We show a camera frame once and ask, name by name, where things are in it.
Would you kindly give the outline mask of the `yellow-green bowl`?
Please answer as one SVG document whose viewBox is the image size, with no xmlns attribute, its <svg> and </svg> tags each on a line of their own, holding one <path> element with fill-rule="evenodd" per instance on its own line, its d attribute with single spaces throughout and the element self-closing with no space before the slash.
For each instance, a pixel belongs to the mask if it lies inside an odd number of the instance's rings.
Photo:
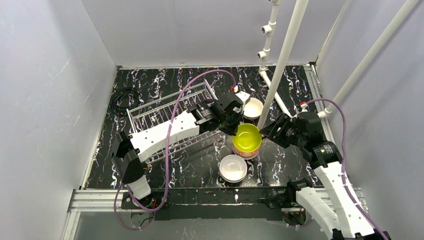
<svg viewBox="0 0 424 240">
<path fill-rule="evenodd" d="M 262 144 L 262 135 L 258 127 L 251 123 L 242 123 L 232 137 L 233 146 L 244 153 L 258 150 Z"/>
</svg>

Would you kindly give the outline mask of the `red patterned bowl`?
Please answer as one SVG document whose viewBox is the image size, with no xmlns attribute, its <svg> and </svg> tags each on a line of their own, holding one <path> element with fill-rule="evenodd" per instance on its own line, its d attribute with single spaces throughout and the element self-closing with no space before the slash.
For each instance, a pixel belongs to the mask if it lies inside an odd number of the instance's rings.
<svg viewBox="0 0 424 240">
<path fill-rule="evenodd" d="M 233 153 L 234 153 L 235 155 L 237 155 L 237 156 L 239 156 L 239 157 L 243 158 L 244 160 L 251 160 L 251 159 L 255 158 L 255 157 L 259 154 L 260 149 L 261 149 L 261 148 L 260 148 L 260 147 L 258 147 L 258 148 L 257 148 L 256 150 L 254 150 L 254 151 L 246 152 L 246 151 L 239 150 L 238 148 L 236 148 L 236 146 L 235 146 L 235 145 L 233 145 L 233 146 L 232 146 Z"/>
</svg>

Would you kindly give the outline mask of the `white bowl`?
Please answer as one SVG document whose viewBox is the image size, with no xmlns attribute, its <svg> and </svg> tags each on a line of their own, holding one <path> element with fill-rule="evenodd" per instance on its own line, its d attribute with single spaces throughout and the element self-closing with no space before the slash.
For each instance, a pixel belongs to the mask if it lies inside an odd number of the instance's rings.
<svg viewBox="0 0 424 240">
<path fill-rule="evenodd" d="M 235 154 L 225 156 L 219 164 L 220 176 L 229 183 L 239 183 L 247 176 L 246 161 Z"/>
</svg>

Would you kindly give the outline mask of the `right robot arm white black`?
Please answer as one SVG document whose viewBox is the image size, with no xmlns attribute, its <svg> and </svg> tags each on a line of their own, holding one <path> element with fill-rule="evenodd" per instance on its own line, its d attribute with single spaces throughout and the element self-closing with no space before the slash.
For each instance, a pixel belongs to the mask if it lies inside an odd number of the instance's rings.
<svg viewBox="0 0 424 240">
<path fill-rule="evenodd" d="M 350 184 L 337 146 L 327 140 L 322 122 L 314 112 L 296 117 L 282 113 L 259 131 L 280 147 L 296 146 L 321 181 L 331 201 L 328 206 L 306 179 L 287 184 L 288 198 L 311 215 L 330 240 L 389 240 L 370 219 Z"/>
</svg>

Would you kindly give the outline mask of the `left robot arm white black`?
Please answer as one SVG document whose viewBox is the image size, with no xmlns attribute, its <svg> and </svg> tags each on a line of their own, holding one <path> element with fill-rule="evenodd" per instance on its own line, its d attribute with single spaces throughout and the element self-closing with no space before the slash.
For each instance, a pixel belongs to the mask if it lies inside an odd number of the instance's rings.
<svg viewBox="0 0 424 240">
<path fill-rule="evenodd" d="M 151 188 L 145 167 L 152 155 L 205 132 L 219 130 L 234 136 L 250 98 L 243 91 L 227 92 L 220 99 L 206 99 L 191 105 L 181 114 L 150 129 L 132 134 L 120 132 L 114 140 L 111 158 L 121 182 L 130 188 L 135 199 L 147 197 Z"/>
</svg>

